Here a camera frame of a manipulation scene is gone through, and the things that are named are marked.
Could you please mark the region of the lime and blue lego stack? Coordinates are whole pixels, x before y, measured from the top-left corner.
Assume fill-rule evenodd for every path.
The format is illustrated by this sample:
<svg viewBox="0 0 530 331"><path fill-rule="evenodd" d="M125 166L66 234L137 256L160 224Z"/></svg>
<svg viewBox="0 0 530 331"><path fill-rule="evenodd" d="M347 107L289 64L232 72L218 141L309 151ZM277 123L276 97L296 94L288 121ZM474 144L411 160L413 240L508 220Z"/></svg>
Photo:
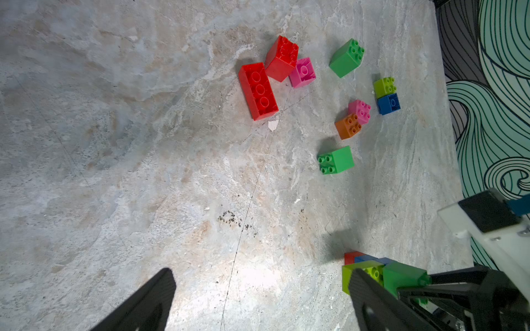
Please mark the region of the lime and blue lego stack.
<svg viewBox="0 0 530 331"><path fill-rule="evenodd" d="M381 115L391 114L401 109L393 77L385 77L375 81L373 88Z"/></svg>

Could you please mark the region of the small magenta lego brick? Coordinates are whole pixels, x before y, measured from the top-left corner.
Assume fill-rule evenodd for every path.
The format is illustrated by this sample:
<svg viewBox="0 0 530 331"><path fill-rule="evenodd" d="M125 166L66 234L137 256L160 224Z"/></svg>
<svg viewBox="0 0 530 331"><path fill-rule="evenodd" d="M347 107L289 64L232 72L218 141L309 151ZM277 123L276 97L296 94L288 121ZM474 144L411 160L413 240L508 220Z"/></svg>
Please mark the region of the small magenta lego brick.
<svg viewBox="0 0 530 331"><path fill-rule="evenodd" d="M368 124L371 118L370 112L371 106L359 99L351 102L348 106L348 114L355 114L361 125Z"/></svg>

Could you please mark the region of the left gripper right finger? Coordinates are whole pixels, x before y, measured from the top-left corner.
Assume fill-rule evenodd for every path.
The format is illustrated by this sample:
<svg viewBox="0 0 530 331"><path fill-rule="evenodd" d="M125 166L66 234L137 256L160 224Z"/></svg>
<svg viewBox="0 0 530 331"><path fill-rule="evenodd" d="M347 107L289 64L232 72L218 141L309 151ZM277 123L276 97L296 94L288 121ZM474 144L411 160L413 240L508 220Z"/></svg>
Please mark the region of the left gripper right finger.
<svg viewBox="0 0 530 331"><path fill-rule="evenodd" d="M435 329L363 270L353 271L349 292L361 330Z"/></svg>

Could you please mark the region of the orange lego brick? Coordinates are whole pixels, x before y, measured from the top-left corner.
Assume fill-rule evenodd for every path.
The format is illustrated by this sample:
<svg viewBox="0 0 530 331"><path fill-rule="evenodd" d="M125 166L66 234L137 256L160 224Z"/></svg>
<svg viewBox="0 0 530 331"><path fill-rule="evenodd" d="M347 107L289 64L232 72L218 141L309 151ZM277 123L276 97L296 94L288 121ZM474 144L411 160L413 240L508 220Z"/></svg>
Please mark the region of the orange lego brick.
<svg viewBox="0 0 530 331"><path fill-rule="evenodd" d="M352 138L362 129L362 125L358 121L357 114L349 114L345 118L335 122L335 127L342 140Z"/></svg>

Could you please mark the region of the red lego brick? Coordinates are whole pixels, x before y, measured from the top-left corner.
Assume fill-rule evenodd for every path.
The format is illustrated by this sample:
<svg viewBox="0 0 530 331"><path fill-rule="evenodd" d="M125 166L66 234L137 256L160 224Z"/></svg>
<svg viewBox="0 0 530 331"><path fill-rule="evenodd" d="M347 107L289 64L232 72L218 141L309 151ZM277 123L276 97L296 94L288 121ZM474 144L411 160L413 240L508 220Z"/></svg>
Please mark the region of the red lego brick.
<svg viewBox="0 0 530 331"><path fill-rule="evenodd" d="M272 117L279 111L263 63L243 65L238 77L254 121Z"/></svg>
<svg viewBox="0 0 530 331"><path fill-rule="evenodd" d="M266 55L266 74L276 81L283 82L295 69L299 49L298 44L279 36Z"/></svg>

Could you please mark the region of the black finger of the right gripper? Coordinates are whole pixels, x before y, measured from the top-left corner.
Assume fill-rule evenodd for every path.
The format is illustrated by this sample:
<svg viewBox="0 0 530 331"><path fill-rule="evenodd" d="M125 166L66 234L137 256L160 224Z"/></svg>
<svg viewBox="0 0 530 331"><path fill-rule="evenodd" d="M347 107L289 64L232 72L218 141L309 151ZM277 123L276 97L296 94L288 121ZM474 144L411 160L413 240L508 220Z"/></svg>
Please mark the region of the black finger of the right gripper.
<svg viewBox="0 0 530 331"><path fill-rule="evenodd" d="M513 330L509 307L513 303L513 284L501 271L473 267L435 274L432 284L399 288L398 298L434 330L457 330L435 313L424 309L421 301L434 304L465 330Z"/></svg>

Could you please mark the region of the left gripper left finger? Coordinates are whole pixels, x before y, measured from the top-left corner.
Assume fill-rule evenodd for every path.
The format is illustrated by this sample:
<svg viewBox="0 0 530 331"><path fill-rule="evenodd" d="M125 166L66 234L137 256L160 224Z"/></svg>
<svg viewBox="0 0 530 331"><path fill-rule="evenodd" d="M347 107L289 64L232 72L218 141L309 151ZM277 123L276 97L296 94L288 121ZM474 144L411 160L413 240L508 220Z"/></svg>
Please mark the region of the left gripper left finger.
<svg viewBox="0 0 530 331"><path fill-rule="evenodd" d="M163 268L93 329L165 330L176 288L172 270Z"/></svg>

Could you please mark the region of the blue lego brick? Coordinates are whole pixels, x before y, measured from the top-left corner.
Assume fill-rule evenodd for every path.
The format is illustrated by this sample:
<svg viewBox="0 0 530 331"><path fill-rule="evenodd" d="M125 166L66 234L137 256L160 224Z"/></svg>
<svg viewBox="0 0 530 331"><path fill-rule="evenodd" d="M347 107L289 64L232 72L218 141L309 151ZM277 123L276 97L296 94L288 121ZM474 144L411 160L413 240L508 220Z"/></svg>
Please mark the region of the blue lego brick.
<svg viewBox="0 0 530 331"><path fill-rule="evenodd" d="M371 255L366 255L366 254L364 254L362 252L358 252L358 251L347 252L347 253L344 254L344 264L345 265L351 265L351 264L365 262L365 261L376 261L378 263L383 264L384 266L394 262L394 260L389 259L387 257L377 258L377 257L373 257Z"/></svg>

